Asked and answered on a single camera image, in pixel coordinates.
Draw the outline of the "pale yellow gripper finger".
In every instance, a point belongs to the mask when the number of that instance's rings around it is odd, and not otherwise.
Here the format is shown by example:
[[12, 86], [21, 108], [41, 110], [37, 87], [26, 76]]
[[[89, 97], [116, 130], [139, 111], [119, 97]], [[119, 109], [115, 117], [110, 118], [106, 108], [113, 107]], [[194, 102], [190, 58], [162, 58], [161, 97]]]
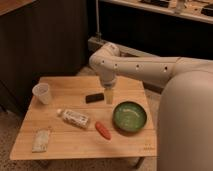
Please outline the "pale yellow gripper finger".
[[105, 98], [106, 98], [106, 103], [107, 104], [112, 104], [113, 103], [113, 89], [111, 89], [111, 88], [106, 88], [105, 89]]

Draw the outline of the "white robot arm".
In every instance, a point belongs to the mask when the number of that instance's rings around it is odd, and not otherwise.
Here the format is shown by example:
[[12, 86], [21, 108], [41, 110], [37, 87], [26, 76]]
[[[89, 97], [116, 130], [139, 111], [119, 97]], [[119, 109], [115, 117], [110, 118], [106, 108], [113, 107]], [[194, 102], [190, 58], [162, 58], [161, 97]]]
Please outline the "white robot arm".
[[122, 57], [106, 43], [89, 58], [105, 88], [118, 75], [162, 89], [157, 122], [157, 171], [213, 171], [213, 60]]

